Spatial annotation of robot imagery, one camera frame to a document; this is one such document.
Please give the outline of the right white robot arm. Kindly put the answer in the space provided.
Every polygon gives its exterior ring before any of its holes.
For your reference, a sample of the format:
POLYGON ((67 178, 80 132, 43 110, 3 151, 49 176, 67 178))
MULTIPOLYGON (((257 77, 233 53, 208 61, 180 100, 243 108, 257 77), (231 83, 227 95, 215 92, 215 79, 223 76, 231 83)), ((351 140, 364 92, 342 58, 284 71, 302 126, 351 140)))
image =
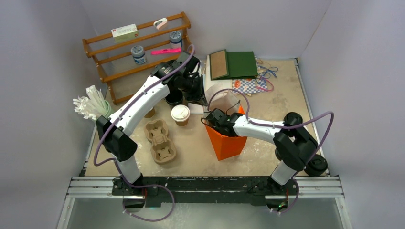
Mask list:
POLYGON ((202 121, 227 137, 250 137, 275 145, 280 163, 268 181, 268 188, 274 194, 284 191, 287 182, 304 170, 319 146, 305 128, 302 117, 295 112, 288 113, 283 121, 271 122, 238 112, 227 114, 215 108, 206 112, 202 121))

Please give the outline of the white cup lid picked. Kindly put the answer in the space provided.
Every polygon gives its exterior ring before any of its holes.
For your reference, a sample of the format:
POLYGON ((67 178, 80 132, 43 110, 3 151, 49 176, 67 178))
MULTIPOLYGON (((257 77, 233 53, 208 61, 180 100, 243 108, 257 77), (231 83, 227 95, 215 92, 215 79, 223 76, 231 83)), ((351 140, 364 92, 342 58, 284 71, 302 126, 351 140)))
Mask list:
POLYGON ((185 105, 175 106, 171 110, 171 117, 172 117, 173 120, 179 120, 179 121, 189 119, 190 110, 185 105))

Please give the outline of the orange paper bag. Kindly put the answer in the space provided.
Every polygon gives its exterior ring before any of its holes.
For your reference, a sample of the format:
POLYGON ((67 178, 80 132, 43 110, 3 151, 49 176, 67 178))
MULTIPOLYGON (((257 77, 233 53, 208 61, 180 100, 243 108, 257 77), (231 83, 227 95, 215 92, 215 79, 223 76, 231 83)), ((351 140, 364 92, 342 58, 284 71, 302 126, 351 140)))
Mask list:
MULTIPOLYGON (((215 95, 210 98, 209 102, 209 107, 204 112, 218 108, 223 112, 226 112, 228 115, 231 115, 232 113, 245 114, 242 105, 240 105, 240 100, 238 100, 229 89, 222 89, 219 92, 216 92, 215 95)), ((245 147, 247 137, 228 137, 221 135, 206 125, 205 128, 215 151, 217 160, 221 161, 241 154, 245 147)))

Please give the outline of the pulp cup carrier tray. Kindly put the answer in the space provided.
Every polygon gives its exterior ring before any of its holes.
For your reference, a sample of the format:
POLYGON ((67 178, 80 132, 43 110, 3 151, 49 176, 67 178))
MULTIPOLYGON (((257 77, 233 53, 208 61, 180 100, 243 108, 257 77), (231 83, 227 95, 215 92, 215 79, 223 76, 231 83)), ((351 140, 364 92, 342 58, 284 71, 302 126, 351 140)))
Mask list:
POLYGON ((173 161, 177 156, 177 149, 169 139, 169 128, 162 119, 146 123, 144 133, 151 143, 151 155, 155 163, 159 165, 173 161))

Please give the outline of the brown paper cup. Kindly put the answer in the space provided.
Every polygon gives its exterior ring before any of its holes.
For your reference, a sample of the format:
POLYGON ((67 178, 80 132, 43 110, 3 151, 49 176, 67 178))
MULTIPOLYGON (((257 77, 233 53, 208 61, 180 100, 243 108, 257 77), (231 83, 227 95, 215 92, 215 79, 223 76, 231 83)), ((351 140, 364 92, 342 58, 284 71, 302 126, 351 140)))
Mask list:
POLYGON ((186 126, 188 124, 188 122, 189 122, 189 119, 185 119, 185 120, 181 120, 181 121, 175 120, 175 123, 178 126, 186 126))
POLYGON ((155 108, 153 107, 150 109, 147 114, 144 116, 144 118, 152 118, 155 115, 155 108))

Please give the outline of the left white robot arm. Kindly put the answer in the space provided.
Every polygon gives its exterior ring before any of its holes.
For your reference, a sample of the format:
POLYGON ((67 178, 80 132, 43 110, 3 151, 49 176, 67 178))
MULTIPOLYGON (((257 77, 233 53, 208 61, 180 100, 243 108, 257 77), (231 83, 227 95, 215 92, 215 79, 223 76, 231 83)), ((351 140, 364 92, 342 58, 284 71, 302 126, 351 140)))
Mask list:
POLYGON ((134 157, 138 145, 130 135, 144 116, 171 93, 179 92, 185 101, 206 106, 200 66, 200 60, 188 52, 182 52, 176 60, 159 63, 125 105, 109 117, 97 118, 100 142, 96 151, 104 147, 112 155, 130 195, 142 190, 142 173, 134 157))

